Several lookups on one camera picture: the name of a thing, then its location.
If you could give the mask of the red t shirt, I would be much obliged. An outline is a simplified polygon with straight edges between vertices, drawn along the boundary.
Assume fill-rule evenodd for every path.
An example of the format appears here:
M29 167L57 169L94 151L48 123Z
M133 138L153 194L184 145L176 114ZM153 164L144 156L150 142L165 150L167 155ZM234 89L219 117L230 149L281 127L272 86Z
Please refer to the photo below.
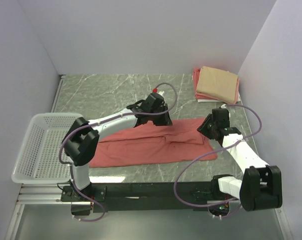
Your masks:
M166 164L194 160L215 160L217 155L208 138L197 131L204 118L174 120L172 126L155 126L148 122L102 139L91 168Z

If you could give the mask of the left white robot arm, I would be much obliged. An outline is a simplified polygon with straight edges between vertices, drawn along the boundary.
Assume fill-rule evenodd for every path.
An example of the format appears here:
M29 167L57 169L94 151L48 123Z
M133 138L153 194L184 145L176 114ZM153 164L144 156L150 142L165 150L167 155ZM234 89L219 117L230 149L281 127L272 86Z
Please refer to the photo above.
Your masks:
M69 164L73 195L85 201L91 194L89 162L93 159L98 142L120 132L152 122L155 126L172 126L164 97L151 93L144 100L128 105L118 113L95 120L77 118L62 141L59 161Z

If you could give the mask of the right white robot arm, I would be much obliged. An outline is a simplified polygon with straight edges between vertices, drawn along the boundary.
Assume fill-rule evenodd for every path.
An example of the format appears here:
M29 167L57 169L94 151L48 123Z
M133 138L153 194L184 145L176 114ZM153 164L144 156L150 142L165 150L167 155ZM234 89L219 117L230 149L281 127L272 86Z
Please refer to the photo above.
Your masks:
M220 200L227 194L231 195L240 200L246 211L282 206L280 169L262 160L244 140L241 132L230 126L227 109L213 109L197 130L219 142L243 173L242 179L229 174L215 175L210 187L213 198Z

